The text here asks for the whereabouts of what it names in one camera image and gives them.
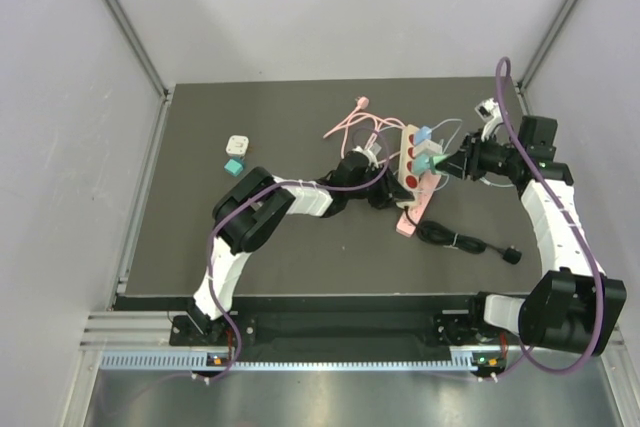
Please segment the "white square plug adapter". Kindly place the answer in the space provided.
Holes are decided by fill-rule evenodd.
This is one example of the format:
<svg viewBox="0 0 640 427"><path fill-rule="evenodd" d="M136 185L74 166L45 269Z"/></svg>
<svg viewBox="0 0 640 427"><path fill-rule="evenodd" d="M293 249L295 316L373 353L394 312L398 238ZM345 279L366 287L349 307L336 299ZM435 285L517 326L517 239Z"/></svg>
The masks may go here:
<svg viewBox="0 0 640 427"><path fill-rule="evenodd" d="M227 141L225 152L229 157L244 158L249 150L250 140L244 135L231 135Z"/></svg>

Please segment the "light teal usb charger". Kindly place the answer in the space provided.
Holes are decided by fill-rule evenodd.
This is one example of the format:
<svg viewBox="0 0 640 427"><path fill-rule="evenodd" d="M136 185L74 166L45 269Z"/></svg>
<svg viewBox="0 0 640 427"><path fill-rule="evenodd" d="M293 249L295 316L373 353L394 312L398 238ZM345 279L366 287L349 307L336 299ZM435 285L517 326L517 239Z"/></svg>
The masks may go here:
<svg viewBox="0 0 640 427"><path fill-rule="evenodd" d="M420 155L411 162L411 172L416 176L422 176L426 172L432 172L433 158L429 155Z"/></svg>

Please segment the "white usb charger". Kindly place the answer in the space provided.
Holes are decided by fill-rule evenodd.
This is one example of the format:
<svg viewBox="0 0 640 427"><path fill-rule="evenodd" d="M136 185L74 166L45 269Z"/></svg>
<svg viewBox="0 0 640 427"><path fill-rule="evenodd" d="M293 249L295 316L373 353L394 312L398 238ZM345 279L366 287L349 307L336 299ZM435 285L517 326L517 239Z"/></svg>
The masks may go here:
<svg viewBox="0 0 640 427"><path fill-rule="evenodd" d="M426 156L441 155L442 153L443 153L442 145L429 139L424 140L413 147L414 158L417 158L421 155L426 155Z"/></svg>

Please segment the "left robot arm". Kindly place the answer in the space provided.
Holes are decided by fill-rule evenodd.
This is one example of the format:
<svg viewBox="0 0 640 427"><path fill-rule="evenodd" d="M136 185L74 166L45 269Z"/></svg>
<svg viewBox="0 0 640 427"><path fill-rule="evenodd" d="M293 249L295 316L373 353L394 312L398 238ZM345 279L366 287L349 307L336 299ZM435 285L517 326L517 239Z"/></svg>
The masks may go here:
<svg viewBox="0 0 640 427"><path fill-rule="evenodd" d="M336 168L316 180L287 180L263 167L247 173L214 207L203 280L187 315L205 343L226 334L228 315L241 273L251 254L264 246L287 215L329 218L351 200L375 209L413 202L415 194L370 152L355 148Z"/></svg>

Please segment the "green usb charger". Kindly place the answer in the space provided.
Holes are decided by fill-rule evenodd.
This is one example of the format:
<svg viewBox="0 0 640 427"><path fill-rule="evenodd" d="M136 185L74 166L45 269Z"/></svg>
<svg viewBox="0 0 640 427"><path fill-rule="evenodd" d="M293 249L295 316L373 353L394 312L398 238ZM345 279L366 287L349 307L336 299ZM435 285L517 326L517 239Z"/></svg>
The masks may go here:
<svg viewBox="0 0 640 427"><path fill-rule="evenodd" d="M438 165L448 159L448 155L434 155L430 158L429 167L432 171L438 169Z"/></svg>

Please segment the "pink power strip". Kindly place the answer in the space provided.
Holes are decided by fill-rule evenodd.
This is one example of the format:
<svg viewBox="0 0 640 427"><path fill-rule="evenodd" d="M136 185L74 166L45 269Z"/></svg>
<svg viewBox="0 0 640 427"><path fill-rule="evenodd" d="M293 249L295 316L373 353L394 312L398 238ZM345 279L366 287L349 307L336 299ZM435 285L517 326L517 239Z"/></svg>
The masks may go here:
<svg viewBox="0 0 640 427"><path fill-rule="evenodd" d="M430 172L427 172L422 176L417 188L417 203L408 208L409 215L406 215L405 211L401 212L400 218L396 224L397 233L405 237L411 237L414 234L416 230L415 225L420 221L425 213L433 194L438 188L440 180L440 175L434 175Z"/></svg>

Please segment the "beige red power strip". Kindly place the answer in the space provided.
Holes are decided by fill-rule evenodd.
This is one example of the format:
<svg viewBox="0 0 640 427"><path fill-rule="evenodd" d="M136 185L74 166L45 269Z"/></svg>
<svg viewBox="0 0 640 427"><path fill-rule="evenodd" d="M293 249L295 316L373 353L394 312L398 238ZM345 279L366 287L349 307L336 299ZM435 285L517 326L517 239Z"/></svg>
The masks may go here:
<svg viewBox="0 0 640 427"><path fill-rule="evenodd" d="M396 202L399 208L416 206L422 194L421 178L418 174L414 174L411 171L413 162L413 135L417 131L418 128L416 126L408 124L401 133L398 172L396 177L401 187L407 191L408 194Z"/></svg>

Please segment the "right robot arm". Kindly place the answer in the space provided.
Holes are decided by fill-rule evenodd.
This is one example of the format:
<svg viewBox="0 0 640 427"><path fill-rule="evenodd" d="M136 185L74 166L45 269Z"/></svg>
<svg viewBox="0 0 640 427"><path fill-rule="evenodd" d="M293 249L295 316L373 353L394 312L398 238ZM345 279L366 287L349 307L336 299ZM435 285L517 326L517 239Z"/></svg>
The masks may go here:
<svg viewBox="0 0 640 427"><path fill-rule="evenodd" d="M527 346L598 356L627 292L587 251L573 177L567 164L554 159L556 132L556 120L525 116L515 141L501 144L475 132L435 167L460 179L488 173L508 178L529 216L541 260L541 279L526 297L478 295L482 308L466 319L469 335L487 343L506 330Z"/></svg>

